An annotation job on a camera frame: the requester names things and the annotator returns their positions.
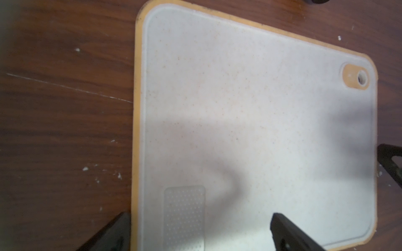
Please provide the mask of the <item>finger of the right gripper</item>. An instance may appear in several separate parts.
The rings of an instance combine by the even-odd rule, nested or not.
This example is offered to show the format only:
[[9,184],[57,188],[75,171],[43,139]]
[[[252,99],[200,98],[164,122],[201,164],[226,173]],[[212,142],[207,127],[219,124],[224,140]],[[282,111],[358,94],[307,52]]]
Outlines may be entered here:
[[384,167],[393,180],[402,187],[402,168],[393,160],[393,157],[402,156],[402,147],[390,144],[380,144],[377,147],[377,159],[380,165]]

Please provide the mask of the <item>black kitchen knife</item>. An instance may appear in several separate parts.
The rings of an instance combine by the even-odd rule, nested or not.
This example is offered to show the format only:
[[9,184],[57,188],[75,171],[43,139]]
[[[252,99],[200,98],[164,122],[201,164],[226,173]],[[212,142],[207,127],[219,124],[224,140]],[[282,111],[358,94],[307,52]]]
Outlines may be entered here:
[[304,0],[307,4],[324,4],[329,2],[330,0]]

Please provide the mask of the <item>cream cutting board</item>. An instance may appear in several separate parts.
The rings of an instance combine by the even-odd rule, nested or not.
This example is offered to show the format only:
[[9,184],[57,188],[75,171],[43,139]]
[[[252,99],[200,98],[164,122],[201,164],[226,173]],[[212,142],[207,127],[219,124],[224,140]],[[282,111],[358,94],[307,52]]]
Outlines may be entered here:
[[378,71],[363,53],[184,1],[136,20],[131,249],[323,248],[378,224]]

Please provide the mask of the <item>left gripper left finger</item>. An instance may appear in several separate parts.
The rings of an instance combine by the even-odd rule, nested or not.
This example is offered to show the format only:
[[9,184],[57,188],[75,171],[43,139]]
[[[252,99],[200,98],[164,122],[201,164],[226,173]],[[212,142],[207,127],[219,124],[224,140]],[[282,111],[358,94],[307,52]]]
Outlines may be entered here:
[[122,212],[99,230],[78,251],[128,251],[130,250],[131,216]]

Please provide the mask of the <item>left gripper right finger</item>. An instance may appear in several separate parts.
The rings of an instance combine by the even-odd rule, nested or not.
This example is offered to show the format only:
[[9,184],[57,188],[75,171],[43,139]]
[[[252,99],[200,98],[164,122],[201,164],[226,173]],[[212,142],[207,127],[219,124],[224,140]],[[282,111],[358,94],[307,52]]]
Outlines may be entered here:
[[323,247],[281,213],[273,214],[270,230],[277,251],[325,251]]

